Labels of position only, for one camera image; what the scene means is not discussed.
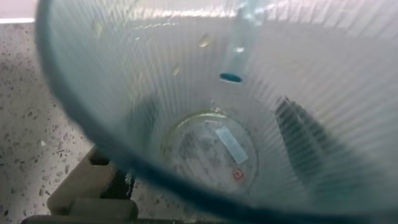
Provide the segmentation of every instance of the gray surface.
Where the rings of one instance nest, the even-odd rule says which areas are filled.
[[[0,223],[48,213],[49,195],[93,145],[51,96],[37,63],[33,27],[0,26]],[[205,219],[141,180],[132,197],[139,218]]]

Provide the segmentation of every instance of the speckled countertop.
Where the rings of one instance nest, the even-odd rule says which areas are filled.
[[[33,24],[0,25],[0,140],[0,223],[49,213],[48,197],[93,146],[50,94]],[[141,218],[209,219],[141,180],[132,199]]]

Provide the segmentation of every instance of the label on cup bottom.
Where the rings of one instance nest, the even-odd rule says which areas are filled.
[[[249,156],[245,153],[241,145],[234,138],[232,133],[225,126],[217,129],[216,133],[221,141],[224,143],[229,153],[231,153],[237,164],[241,164],[242,162],[249,159]]]

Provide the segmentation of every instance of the clear plastic cup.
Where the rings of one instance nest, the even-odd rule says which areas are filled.
[[[397,10],[41,1],[37,43],[53,92],[119,167],[237,219],[360,214],[398,204]]]

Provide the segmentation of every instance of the red circular logo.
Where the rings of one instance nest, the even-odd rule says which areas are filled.
[[[241,169],[236,169],[233,173],[235,180],[240,180],[243,178],[243,172]]]

